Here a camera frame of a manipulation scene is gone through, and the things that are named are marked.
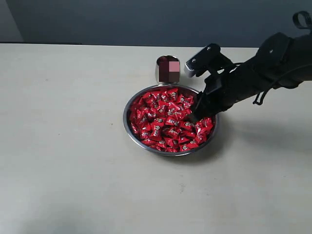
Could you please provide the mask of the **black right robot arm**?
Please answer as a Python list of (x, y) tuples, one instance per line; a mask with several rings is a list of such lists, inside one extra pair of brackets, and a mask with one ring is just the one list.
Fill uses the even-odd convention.
[(294, 89), (312, 79), (312, 36), (290, 38), (276, 33), (266, 39), (257, 53), (245, 62), (234, 63), (211, 43), (185, 64), (188, 77), (206, 71), (205, 88), (196, 96), (188, 116), (191, 121), (225, 112), (234, 104), (255, 97), (262, 105), (271, 89)]

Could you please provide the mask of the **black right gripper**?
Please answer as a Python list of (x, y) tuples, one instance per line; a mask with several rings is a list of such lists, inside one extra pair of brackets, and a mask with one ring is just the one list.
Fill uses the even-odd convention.
[(224, 70), (221, 74), (211, 74), (205, 78), (205, 88), (195, 96), (191, 106), (190, 121), (199, 121), (227, 111), (237, 102), (258, 94), (256, 80), (246, 67), (234, 71)]

